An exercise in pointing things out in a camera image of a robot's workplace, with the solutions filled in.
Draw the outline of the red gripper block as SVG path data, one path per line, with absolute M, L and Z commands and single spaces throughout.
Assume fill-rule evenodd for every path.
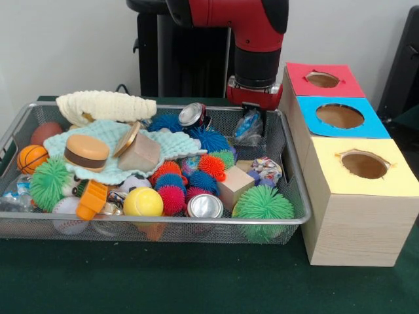
M 266 111 L 275 111 L 278 108 L 282 92 L 282 84 L 254 90 L 240 86 L 234 75 L 230 76 L 227 81 L 227 99 L 232 104 L 242 106 L 242 116 L 249 112 L 250 105 L 261 109 L 259 111 L 263 126 L 261 137 L 264 137 L 266 133 Z

